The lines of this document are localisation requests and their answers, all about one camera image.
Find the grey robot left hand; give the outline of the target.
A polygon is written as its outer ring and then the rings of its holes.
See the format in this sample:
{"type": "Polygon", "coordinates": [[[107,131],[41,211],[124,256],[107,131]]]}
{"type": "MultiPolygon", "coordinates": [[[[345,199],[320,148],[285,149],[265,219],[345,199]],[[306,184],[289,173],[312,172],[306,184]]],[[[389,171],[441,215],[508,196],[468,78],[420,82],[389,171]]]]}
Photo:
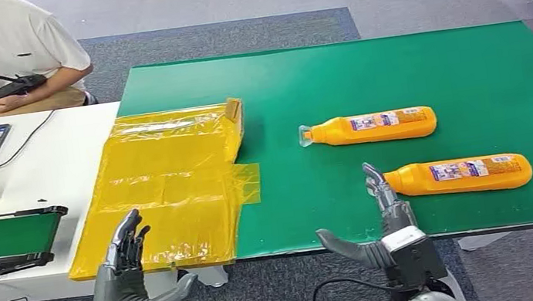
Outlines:
{"type": "Polygon", "coordinates": [[[183,301],[190,295],[196,273],[186,273],[159,296],[147,294],[142,252],[150,226],[137,228],[142,220],[139,211],[131,209],[115,228],[96,273],[93,301],[183,301]]]}

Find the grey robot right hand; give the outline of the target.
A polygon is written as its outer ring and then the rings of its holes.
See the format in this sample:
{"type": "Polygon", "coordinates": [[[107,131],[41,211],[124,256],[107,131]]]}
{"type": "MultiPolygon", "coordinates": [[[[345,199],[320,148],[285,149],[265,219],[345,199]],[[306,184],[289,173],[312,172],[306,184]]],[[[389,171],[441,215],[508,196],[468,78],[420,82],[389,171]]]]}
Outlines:
{"type": "Polygon", "coordinates": [[[384,174],[367,162],[362,164],[362,169],[366,189],[380,209],[383,237],[363,245],[338,238],[324,228],[315,233],[322,246],[331,252],[368,268],[389,268],[400,264],[401,259],[410,254],[409,247],[422,240],[425,234],[416,228],[409,204],[399,199],[384,174]]]}

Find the person's left hand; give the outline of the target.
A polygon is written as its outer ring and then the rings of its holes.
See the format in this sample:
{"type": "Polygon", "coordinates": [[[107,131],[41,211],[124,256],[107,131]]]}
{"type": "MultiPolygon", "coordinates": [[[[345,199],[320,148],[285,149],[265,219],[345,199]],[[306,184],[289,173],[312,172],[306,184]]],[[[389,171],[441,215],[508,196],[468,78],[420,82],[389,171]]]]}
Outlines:
{"type": "Polygon", "coordinates": [[[24,107],[29,103],[29,97],[27,95],[11,95],[0,98],[0,114],[16,110],[19,107],[24,107]]]}

